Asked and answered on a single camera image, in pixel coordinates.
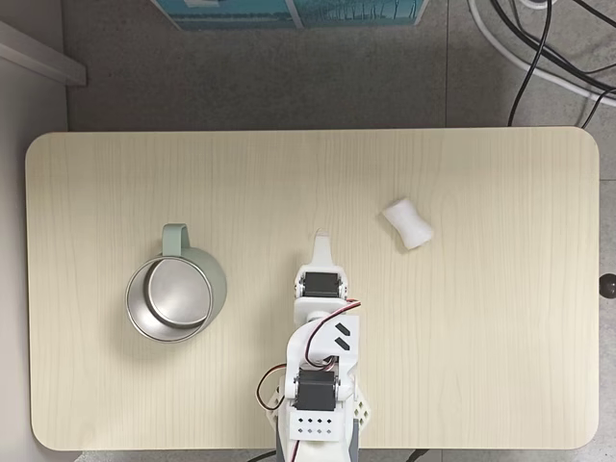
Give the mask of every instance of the white plastic piece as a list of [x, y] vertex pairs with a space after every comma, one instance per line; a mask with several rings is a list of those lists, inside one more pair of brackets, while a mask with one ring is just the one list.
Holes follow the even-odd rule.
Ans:
[[348, 443], [338, 441], [302, 441], [297, 447], [295, 462], [351, 462]]
[[[287, 344], [287, 370], [285, 373], [285, 396], [295, 399], [295, 378], [300, 367], [305, 365], [304, 352], [308, 338], [320, 321], [311, 321], [302, 325]], [[338, 327], [341, 324], [345, 335]], [[315, 335], [310, 346], [311, 361], [320, 361], [328, 356], [337, 356], [337, 370], [340, 384], [338, 386], [338, 401], [349, 397], [355, 398], [355, 377], [359, 356], [359, 317], [356, 315], [341, 315], [327, 322]]]
[[422, 220], [408, 199], [394, 202], [383, 211], [383, 216], [397, 229], [409, 250], [432, 239], [432, 228]]
[[[304, 292], [303, 280], [307, 272], [330, 272], [338, 274], [340, 280], [340, 292], [338, 298], [302, 296]], [[319, 230], [315, 237], [312, 261], [308, 265], [302, 265], [295, 277], [295, 303], [294, 323], [300, 327], [308, 321], [316, 318], [324, 318], [339, 308], [347, 305], [347, 274], [336, 265], [331, 258], [329, 234]]]
[[298, 441], [338, 441], [343, 437], [345, 414], [341, 409], [289, 413], [289, 438]]
[[364, 394], [359, 388], [357, 388], [355, 395], [355, 410], [353, 411], [353, 418], [359, 423], [359, 432], [361, 433], [372, 418], [372, 410], [364, 398]]
[[[283, 375], [282, 377], [280, 377], [280, 380], [278, 382], [278, 390], [280, 390], [280, 392], [278, 390], [274, 390], [274, 392], [271, 394], [271, 398], [267, 402], [267, 405], [270, 408], [275, 408], [276, 406], [278, 406], [280, 399], [285, 398], [285, 376]], [[276, 426], [278, 425], [278, 410], [278, 408], [274, 409], [273, 411], [266, 409], [266, 417], [268, 418], [269, 424], [274, 431], [276, 431]]]

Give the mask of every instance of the wooden table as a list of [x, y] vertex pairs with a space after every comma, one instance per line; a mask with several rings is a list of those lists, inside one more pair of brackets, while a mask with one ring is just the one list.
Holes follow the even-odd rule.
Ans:
[[[320, 227], [363, 301], [363, 448], [570, 449], [596, 431], [585, 132], [53, 134], [26, 170], [32, 424], [49, 448], [273, 447], [254, 389], [285, 359]], [[411, 252], [379, 215], [405, 196], [435, 231]], [[141, 336], [123, 302], [168, 222], [229, 283], [220, 316], [177, 345]]]

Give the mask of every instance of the mug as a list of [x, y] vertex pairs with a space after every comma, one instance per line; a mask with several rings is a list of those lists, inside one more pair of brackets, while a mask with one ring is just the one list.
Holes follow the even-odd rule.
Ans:
[[163, 227], [163, 253], [131, 277], [126, 310], [145, 337], [181, 342], [214, 320], [226, 296], [226, 278], [218, 261], [191, 247], [186, 224], [170, 223]]

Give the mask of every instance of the mug handle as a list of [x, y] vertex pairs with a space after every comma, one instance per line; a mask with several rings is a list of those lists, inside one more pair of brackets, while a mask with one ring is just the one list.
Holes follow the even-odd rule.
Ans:
[[163, 226], [164, 257], [181, 257], [182, 249], [190, 246], [189, 228], [185, 223], [169, 223]]

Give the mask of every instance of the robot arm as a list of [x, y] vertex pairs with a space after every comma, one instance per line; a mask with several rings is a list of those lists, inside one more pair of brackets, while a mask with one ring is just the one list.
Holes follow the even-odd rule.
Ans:
[[357, 387], [359, 306], [347, 299], [347, 275], [333, 264], [329, 236], [315, 238], [313, 259], [295, 278], [297, 330], [287, 346], [280, 402], [269, 412], [279, 462], [352, 462], [370, 411]]

